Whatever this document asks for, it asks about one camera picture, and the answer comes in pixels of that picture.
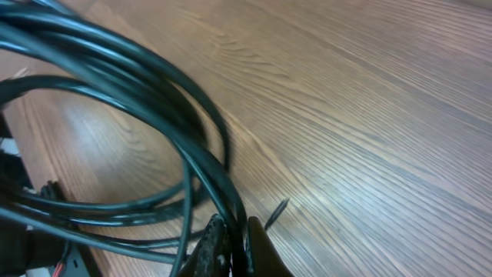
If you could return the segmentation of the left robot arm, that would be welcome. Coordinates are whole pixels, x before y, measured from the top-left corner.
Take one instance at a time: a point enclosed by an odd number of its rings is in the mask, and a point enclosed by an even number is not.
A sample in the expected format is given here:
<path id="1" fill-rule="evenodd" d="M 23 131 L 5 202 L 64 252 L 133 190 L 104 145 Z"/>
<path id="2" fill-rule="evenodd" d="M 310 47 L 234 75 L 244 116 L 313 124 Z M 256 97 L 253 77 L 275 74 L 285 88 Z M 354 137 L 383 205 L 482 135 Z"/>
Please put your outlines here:
<path id="1" fill-rule="evenodd" d="M 1 187 L 35 192 L 4 117 Z M 95 277 L 102 273 L 87 247 L 1 217 L 1 275 Z"/>

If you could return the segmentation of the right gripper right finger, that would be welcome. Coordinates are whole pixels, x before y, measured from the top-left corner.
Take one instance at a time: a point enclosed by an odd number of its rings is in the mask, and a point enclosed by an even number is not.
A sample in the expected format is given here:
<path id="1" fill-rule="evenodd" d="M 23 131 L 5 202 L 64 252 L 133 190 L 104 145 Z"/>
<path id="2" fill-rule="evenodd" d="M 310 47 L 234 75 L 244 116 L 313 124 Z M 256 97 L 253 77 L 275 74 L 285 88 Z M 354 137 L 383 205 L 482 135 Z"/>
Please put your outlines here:
<path id="1" fill-rule="evenodd" d="M 289 198 L 281 201 L 264 225 L 256 216 L 248 218 L 246 256 L 248 276 L 250 277 L 293 277 L 294 275 L 282 261 L 267 230 L 287 208 Z"/>

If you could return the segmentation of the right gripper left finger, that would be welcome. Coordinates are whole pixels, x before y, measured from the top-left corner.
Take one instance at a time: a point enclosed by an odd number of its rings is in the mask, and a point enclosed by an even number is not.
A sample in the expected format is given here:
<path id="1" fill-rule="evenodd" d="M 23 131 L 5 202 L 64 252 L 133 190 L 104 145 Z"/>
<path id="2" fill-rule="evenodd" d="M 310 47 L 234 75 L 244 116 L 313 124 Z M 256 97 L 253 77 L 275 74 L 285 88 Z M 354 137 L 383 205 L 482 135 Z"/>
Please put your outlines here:
<path id="1" fill-rule="evenodd" d="M 223 218 L 211 217 L 179 277 L 228 277 L 231 271 L 231 239 Z"/>

